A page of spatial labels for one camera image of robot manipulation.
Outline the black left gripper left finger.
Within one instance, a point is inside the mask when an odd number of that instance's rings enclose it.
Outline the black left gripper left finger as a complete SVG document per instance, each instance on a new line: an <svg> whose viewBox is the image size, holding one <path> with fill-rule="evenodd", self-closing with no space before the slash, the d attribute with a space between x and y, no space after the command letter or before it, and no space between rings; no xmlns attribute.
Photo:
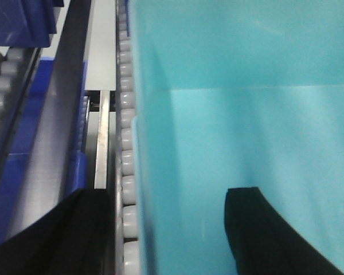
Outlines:
<svg viewBox="0 0 344 275"><path fill-rule="evenodd" d="M111 225L105 189L79 189L0 245L0 274L100 274Z"/></svg>

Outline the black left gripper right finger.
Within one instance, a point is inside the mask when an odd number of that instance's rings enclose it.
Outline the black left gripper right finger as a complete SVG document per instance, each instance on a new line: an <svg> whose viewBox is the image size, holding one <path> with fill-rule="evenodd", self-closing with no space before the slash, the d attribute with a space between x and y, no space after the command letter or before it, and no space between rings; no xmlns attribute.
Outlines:
<svg viewBox="0 0 344 275"><path fill-rule="evenodd" d="M238 274L341 274L257 187L227 190L224 225Z"/></svg>

